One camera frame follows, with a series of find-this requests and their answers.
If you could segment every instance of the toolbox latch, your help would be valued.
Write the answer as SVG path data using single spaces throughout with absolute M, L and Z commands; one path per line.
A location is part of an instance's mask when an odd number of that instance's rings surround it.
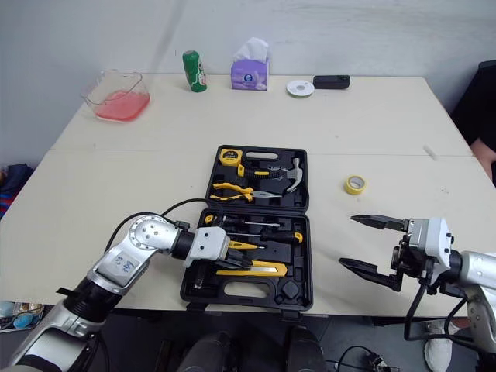
M 190 302 L 186 306 L 186 310 L 189 312 L 204 312 L 208 304 L 202 304 L 201 302 Z
M 282 310 L 281 320 L 283 322 L 300 323 L 303 319 L 303 315 L 296 310 Z

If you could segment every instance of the white sneaker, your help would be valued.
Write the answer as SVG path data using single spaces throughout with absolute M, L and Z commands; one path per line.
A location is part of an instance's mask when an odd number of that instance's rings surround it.
M 434 320 L 425 324 L 427 331 L 434 335 L 444 334 L 444 319 Z M 460 328 L 449 324 L 449 334 L 453 335 Z M 424 346 L 424 357 L 432 372 L 446 372 L 451 362 L 453 342 L 450 339 L 430 339 Z

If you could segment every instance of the pink liquid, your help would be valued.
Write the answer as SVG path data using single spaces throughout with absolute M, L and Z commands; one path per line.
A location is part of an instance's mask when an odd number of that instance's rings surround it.
M 105 99 L 105 105 L 96 109 L 95 114 L 103 119 L 130 122 L 138 117 L 148 102 L 150 102 L 148 93 L 114 91 Z

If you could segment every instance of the screwdriver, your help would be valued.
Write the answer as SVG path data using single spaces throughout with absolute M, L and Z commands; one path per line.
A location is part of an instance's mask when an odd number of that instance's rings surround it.
M 216 216 L 213 215 L 207 215 L 205 217 L 205 223 L 208 225 L 212 222 L 214 222 L 217 219 Z M 272 227 L 281 227 L 279 223 L 265 223 L 265 222 L 247 222 L 245 219 L 239 217 L 229 217 L 228 215 L 225 215 L 222 217 L 222 221 L 224 225 L 262 225 L 262 226 L 272 226 Z
M 228 248 L 233 250 L 264 250 L 264 246 L 256 246 L 255 244 L 236 242 L 235 240 L 231 240 L 229 242 Z
M 274 242 L 279 243 L 302 243 L 303 235 L 299 232 L 291 232 L 291 231 L 278 231 L 278 232 L 267 232 L 262 231 L 260 234 L 240 234 L 237 232 L 228 232 L 228 235 L 236 235 L 236 236 L 256 236 L 260 238 L 261 241 L 272 240 Z

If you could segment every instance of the black case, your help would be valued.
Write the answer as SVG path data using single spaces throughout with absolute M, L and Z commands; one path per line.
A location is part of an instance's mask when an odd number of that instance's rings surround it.
M 287 193 L 285 190 L 292 184 L 293 180 L 247 180 L 238 177 L 236 167 L 226 167 L 220 163 L 219 154 L 225 148 L 242 150 L 241 164 L 249 168 L 284 167 L 291 169 L 293 158 L 299 157 L 300 168 L 303 170 L 301 183 L 292 193 Z M 248 158 L 246 156 L 248 153 L 273 153 L 277 155 L 277 159 Z M 218 196 L 236 194 L 231 190 L 213 189 L 214 183 L 222 182 L 283 195 L 282 198 L 254 198 L 252 202 L 245 199 L 221 201 L 224 215 L 241 217 L 248 222 L 278 222 L 281 224 L 279 228 L 246 224 L 227 225 L 223 226 L 226 232 L 228 234 L 234 232 L 258 234 L 262 229 L 273 229 L 274 231 L 279 229 L 280 231 L 300 232 L 303 234 L 303 242 L 290 245 L 272 241 L 262 242 L 253 236 L 231 236 L 232 240 L 265 246 L 264 250 L 241 251 L 253 260 L 282 262 L 286 264 L 288 273 L 285 277 L 218 276 L 215 272 L 219 266 L 208 261 L 195 261 L 185 271 L 181 285 L 181 297 L 191 303 L 188 306 L 189 309 L 204 310 L 208 304 L 250 305 L 277 308 L 283 312 L 285 318 L 298 319 L 300 311 L 311 308 L 313 302 L 312 252 L 310 248 L 310 222 L 305 215 L 309 198 L 307 164 L 307 153 L 304 150 L 230 145 L 218 148 L 206 198 L 212 194 Z M 206 226 L 205 217 L 207 215 L 217 215 L 217 213 L 219 210 L 216 207 L 203 210 L 198 227 Z M 199 277 L 203 277 L 202 286 L 196 288 L 195 282 Z M 226 294 L 224 287 L 230 282 L 265 284 L 268 295 L 260 298 Z

